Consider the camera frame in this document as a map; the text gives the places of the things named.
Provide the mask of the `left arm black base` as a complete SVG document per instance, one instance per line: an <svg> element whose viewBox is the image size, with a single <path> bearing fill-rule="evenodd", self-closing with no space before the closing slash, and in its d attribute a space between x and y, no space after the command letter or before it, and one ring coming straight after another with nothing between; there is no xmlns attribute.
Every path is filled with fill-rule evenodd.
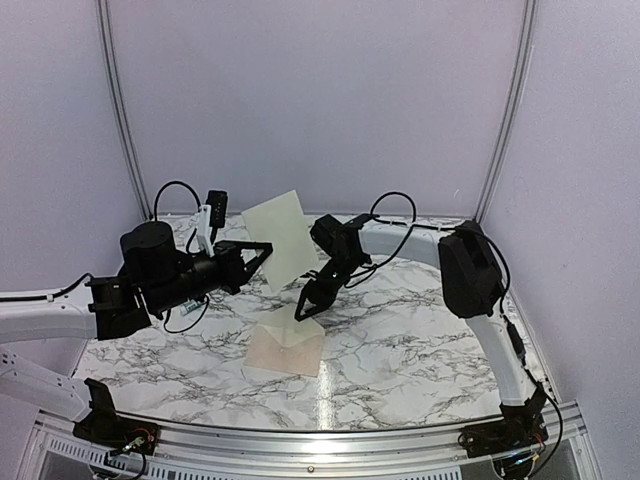
<svg viewBox="0 0 640 480"><path fill-rule="evenodd" d="M74 423L73 436L110 447L117 454L136 450L152 455L157 445L159 426L119 415L104 383L86 379L84 384L90 395L89 413Z"/></svg>

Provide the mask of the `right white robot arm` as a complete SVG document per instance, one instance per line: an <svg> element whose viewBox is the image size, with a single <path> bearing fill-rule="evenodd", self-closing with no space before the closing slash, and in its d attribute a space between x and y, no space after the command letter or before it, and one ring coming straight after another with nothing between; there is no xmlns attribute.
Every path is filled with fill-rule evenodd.
<svg viewBox="0 0 640 480"><path fill-rule="evenodd" d="M464 320L478 339L497 381L501 409L513 411L497 423L496 440L506 448L515 448L533 433L534 419L524 409L545 403L544 388L529 372L522 339L503 310L506 270L477 223L421 229L379 220L373 214L361 214L347 222L324 215L315 221L310 235L329 260L303 287L296 320L328 310L339 290L357 270L370 265L374 255L436 268L446 307Z"/></svg>

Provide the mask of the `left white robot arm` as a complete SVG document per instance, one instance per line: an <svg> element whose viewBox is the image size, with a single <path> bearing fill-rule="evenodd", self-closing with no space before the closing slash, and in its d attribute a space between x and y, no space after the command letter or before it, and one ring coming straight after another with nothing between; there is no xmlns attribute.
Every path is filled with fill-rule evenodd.
<svg viewBox="0 0 640 480"><path fill-rule="evenodd" d="M189 254L177 249L171 226L162 221L124 234L120 247L123 266L115 276L85 274L56 292L2 298L2 344L127 338L189 300L217 289L237 294L273 251L269 242L223 240ZM86 424L106 445L119 444L126 436L126 423L100 382L63 377L2 350L1 391Z"/></svg>

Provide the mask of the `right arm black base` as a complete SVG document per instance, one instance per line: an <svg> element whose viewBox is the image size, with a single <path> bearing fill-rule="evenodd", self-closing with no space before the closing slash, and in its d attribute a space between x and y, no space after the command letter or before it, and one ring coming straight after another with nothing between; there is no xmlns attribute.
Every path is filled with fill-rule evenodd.
<svg viewBox="0 0 640 480"><path fill-rule="evenodd" d="M463 427L458 444L469 458L476 458L546 442L549 435L542 415L546 402L546 392L537 387L523 406L501 404L500 420Z"/></svg>

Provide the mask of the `cream envelope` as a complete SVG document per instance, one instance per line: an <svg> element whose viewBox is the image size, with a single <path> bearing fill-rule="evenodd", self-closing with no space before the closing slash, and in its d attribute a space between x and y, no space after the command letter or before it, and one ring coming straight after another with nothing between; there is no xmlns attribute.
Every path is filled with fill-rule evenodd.
<svg viewBox="0 0 640 480"><path fill-rule="evenodd" d="M296 306L267 313L254 326L244 365L273 372L316 377L325 340L324 328L309 318L297 321Z"/></svg>

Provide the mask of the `green white glue stick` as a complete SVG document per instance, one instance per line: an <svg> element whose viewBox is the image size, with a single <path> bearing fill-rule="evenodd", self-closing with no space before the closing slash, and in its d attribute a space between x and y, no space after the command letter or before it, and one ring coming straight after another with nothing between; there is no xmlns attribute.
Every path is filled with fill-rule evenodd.
<svg viewBox="0 0 640 480"><path fill-rule="evenodd" d="M207 305L209 298L208 297L204 297L204 298L200 298L200 299L192 299L192 300L188 300L185 303L183 303L180 307L180 313L182 316L186 316L204 306Z"/></svg>

